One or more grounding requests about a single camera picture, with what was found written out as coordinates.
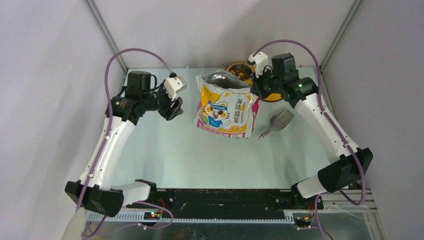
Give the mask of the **yellow double pet bowl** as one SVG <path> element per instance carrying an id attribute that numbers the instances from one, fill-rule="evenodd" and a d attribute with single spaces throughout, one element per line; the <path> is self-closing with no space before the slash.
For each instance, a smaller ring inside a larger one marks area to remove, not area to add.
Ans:
<path id="1" fill-rule="evenodd" d="M 253 85 L 253 81 L 251 78 L 251 75 L 255 73 L 256 68 L 252 65 L 249 65 L 247 62 L 234 62 L 228 65 L 225 68 L 226 71 L 230 72 L 232 75 L 234 75 L 239 80 L 243 81 L 249 87 L 251 88 Z M 279 102 L 282 100 L 282 97 L 280 94 L 272 93 L 267 98 L 262 99 L 263 102 Z"/>

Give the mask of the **metal food scoop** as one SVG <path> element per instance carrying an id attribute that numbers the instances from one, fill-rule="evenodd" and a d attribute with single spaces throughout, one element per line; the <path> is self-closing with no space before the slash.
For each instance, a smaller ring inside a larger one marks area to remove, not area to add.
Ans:
<path id="1" fill-rule="evenodd" d="M 283 111 L 273 115 L 269 119 L 269 127 L 260 134 L 258 140 L 262 140 L 273 131 L 281 131 L 292 121 L 294 117 L 295 115 L 288 109 L 284 109 Z"/>

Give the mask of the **pet food bag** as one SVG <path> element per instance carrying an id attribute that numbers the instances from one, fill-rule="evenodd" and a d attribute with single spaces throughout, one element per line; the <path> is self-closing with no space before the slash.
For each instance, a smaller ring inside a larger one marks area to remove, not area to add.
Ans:
<path id="1" fill-rule="evenodd" d="M 226 70 L 199 75 L 196 82 L 200 93 L 196 127 L 227 138 L 249 138 L 259 109 L 250 86 Z"/>

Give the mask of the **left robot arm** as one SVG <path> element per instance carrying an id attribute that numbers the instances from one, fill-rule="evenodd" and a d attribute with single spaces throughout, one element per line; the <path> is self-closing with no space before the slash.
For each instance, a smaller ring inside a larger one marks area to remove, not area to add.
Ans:
<path id="1" fill-rule="evenodd" d="M 68 181 L 64 189 L 78 207 L 111 218 L 121 208 L 138 201 L 145 208 L 156 206 L 155 183 L 135 180 L 114 186 L 113 175 L 139 119 L 147 112 L 158 112 L 167 121 L 181 115 L 183 100 L 178 93 L 187 87 L 183 77 L 174 72 L 154 87 L 151 80 L 158 79 L 150 72 L 130 71 L 126 80 L 105 111 L 102 132 L 87 167 L 77 181 Z"/>

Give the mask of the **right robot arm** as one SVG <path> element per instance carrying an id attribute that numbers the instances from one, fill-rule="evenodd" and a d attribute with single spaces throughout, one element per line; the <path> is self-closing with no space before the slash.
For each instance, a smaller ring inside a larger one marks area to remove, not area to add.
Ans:
<path id="1" fill-rule="evenodd" d="M 311 197 L 334 193 L 362 180 L 373 159 L 371 150 L 360 148 L 347 135 L 319 96 L 317 84 L 310 77 L 299 76 L 294 56 L 284 53 L 269 58 L 260 51 L 247 62 L 255 67 L 252 93 L 260 99 L 279 94 L 309 124 L 329 161 L 317 174 L 293 186 L 291 204 L 304 209 Z"/>

